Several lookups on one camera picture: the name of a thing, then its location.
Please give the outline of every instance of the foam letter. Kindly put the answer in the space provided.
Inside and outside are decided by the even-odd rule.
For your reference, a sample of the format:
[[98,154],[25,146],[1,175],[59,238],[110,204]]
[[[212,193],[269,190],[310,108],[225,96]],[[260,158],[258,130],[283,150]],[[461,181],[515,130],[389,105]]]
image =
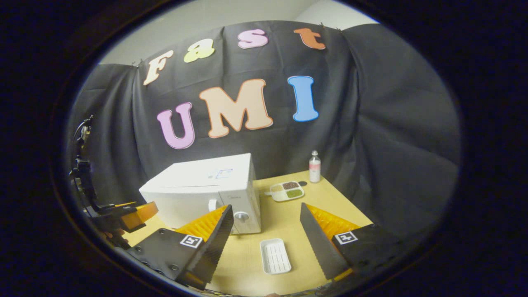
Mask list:
[[303,43],[312,49],[316,50],[323,50],[326,49],[326,46],[324,43],[319,43],[317,40],[315,40],[315,37],[321,37],[319,33],[312,32],[308,28],[302,28],[294,30],[295,33],[300,34],[300,39],[303,41]]
[[186,149],[194,142],[194,128],[191,121],[191,108],[193,105],[190,102],[185,102],[176,107],[176,112],[182,117],[183,130],[185,136],[182,138],[174,134],[171,117],[172,111],[164,110],[157,116],[159,123],[162,125],[163,136],[167,144],[177,150]]
[[187,49],[188,53],[183,57],[185,63],[191,63],[201,58],[207,58],[214,53],[213,40],[202,39]]
[[155,81],[158,78],[159,74],[157,73],[157,71],[163,70],[163,68],[165,67],[165,63],[167,62],[167,58],[172,57],[173,54],[174,51],[170,50],[148,63],[150,66],[148,67],[147,78],[143,82],[144,86],[148,85],[149,83]]
[[257,48],[268,43],[268,38],[264,35],[265,32],[260,29],[248,30],[238,34],[238,46],[243,49]]
[[288,83],[294,88],[295,101],[297,103],[297,112],[294,114],[294,120],[307,122],[317,119],[319,113],[314,109],[314,98],[312,96],[314,79],[309,76],[292,76],[288,78]]
[[202,91],[199,97],[207,103],[211,121],[209,137],[218,138],[229,134],[229,129],[222,124],[222,116],[237,132],[242,128],[244,113],[248,115],[246,128],[249,130],[273,125],[273,119],[266,111],[262,93],[265,85],[263,79],[246,80],[240,86],[236,102],[220,87]]

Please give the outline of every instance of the plastic bottle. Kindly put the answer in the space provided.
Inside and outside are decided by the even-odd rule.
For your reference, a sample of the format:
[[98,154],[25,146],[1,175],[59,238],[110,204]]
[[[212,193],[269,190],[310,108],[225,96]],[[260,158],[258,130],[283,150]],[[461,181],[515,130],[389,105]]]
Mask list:
[[321,159],[317,155],[317,151],[312,151],[312,157],[308,162],[310,165],[310,182],[319,182],[321,180]]

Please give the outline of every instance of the white plastic tray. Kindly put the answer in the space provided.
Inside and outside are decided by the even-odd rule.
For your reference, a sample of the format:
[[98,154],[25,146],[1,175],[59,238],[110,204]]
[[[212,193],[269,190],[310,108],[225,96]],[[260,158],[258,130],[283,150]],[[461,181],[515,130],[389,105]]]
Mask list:
[[[294,187],[294,188],[285,189],[283,187],[283,185],[285,183],[295,183],[295,184],[297,184],[297,186]],[[281,190],[273,192],[271,189],[273,189],[274,187],[279,187],[279,188],[281,188]],[[302,196],[304,196],[303,187],[301,187],[299,185],[299,183],[296,182],[296,181],[287,181],[287,182],[282,182],[282,183],[276,183],[276,184],[270,186],[269,189],[270,189],[270,191],[266,192],[265,194],[266,195],[271,195],[273,200],[275,200],[276,202],[281,202],[281,201],[286,201],[286,200],[293,200],[293,199],[301,198]],[[289,191],[293,191],[293,190],[300,190],[301,194],[297,195],[297,196],[289,197],[288,196],[288,192]]]
[[280,238],[260,242],[262,267],[267,274],[286,273],[291,270],[290,260],[286,254],[284,242]]

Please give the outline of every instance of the sectioned food tray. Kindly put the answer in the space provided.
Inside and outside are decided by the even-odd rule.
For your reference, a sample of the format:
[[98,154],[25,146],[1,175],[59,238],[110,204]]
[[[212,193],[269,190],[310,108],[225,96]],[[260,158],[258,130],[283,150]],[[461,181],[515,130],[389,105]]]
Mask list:
[[277,202],[297,199],[304,196],[303,188],[296,181],[277,183],[270,186],[269,190],[270,192],[266,194],[270,194],[273,200]]

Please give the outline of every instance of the white wall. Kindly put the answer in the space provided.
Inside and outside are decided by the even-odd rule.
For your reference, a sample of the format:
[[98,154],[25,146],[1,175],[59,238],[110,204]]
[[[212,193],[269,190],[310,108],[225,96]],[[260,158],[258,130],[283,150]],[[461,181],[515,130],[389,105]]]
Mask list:
[[252,21],[299,21],[346,29],[372,19],[332,0],[195,0],[125,37],[100,63],[138,64],[159,49],[197,32]]
[[341,30],[362,24],[378,23],[350,6],[332,0],[317,1],[307,7],[294,21],[312,24],[323,23],[326,27]]

